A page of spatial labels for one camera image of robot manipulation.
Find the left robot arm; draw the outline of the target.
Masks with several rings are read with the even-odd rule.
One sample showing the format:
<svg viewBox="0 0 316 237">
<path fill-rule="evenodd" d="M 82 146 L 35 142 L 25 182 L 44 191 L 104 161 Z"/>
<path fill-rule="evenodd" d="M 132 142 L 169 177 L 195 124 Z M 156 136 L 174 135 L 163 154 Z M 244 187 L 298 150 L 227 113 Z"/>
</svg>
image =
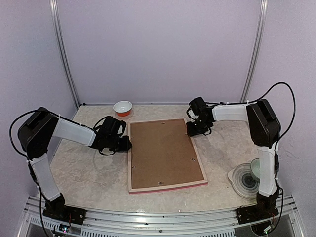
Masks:
<svg viewBox="0 0 316 237">
<path fill-rule="evenodd" d="M 59 191 L 48 161 L 48 147 L 53 137 L 72 141 L 103 155 L 104 149 L 110 155 L 128 152 L 132 148 L 129 136 L 125 135 L 126 122 L 112 116 L 100 119 L 91 128 L 84 124 L 57 115 L 44 107 L 27 113 L 29 118 L 18 129 L 18 139 L 26 156 L 31 172 L 45 199 L 46 208 L 63 220 L 69 215 L 69 208 Z"/>
</svg>

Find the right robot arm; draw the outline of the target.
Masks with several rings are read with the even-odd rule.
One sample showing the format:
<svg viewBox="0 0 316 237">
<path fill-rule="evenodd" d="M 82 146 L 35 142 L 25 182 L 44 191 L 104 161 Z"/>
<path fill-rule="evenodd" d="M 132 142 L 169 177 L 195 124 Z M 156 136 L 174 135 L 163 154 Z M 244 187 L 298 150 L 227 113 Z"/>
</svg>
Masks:
<svg viewBox="0 0 316 237">
<path fill-rule="evenodd" d="M 217 121 L 244 121 L 248 124 L 250 136 L 256 145 L 260 162 L 260 183 L 257 204 L 252 214 L 263 219 L 276 205 L 279 194 L 277 174 L 279 171 L 278 142 L 280 122 L 266 99 L 246 103 L 220 103 L 208 105 L 201 97 L 189 103 L 186 124 L 187 135 L 209 135 Z"/>
</svg>

